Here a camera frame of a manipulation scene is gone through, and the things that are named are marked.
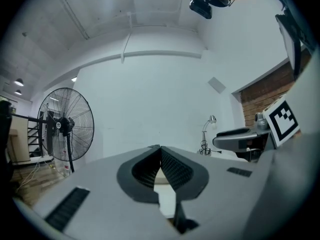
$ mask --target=fan stand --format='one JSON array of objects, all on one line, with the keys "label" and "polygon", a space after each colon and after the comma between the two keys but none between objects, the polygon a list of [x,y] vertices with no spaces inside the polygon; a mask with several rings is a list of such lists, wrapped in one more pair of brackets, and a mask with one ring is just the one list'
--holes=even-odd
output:
[{"label": "fan stand", "polygon": [[72,161],[71,148],[70,148],[70,133],[68,133],[68,134],[66,135],[66,148],[67,148],[67,151],[68,151],[70,169],[71,169],[71,172],[74,173],[74,172],[75,172],[74,162]]}]

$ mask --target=ceiling light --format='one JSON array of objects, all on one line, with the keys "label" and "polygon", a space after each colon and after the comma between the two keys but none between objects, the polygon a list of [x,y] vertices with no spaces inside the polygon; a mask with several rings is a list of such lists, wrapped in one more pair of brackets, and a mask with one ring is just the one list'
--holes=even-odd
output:
[{"label": "ceiling light", "polygon": [[14,93],[15,93],[15,94],[18,94],[18,95],[22,95],[22,93],[21,93],[20,90],[16,90]]},{"label": "ceiling light", "polygon": [[17,80],[15,80],[14,83],[18,86],[24,86],[24,81],[22,81],[21,78],[18,78]]},{"label": "ceiling light", "polygon": [[52,100],[54,100],[54,101],[57,101],[57,102],[59,101],[59,100],[57,100],[56,98],[51,98],[51,97],[49,97],[49,98],[52,99]]}]

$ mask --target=camera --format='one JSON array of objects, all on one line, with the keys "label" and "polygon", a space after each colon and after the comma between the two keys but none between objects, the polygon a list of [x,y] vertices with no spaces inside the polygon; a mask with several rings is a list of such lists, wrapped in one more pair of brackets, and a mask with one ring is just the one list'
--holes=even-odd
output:
[{"label": "camera", "polygon": [[212,18],[212,8],[205,0],[190,0],[189,8],[208,20]]}]

